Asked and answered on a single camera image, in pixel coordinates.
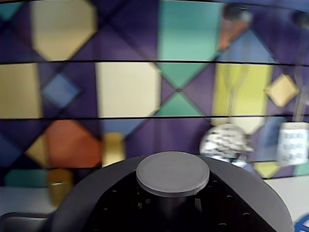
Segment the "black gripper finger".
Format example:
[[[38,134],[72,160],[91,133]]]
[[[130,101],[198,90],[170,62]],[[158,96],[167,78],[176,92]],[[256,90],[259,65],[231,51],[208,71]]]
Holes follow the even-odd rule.
[[[131,172],[101,195],[81,231],[154,232],[151,200]]]
[[[214,173],[194,198],[194,232],[275,231],[231,187]]]

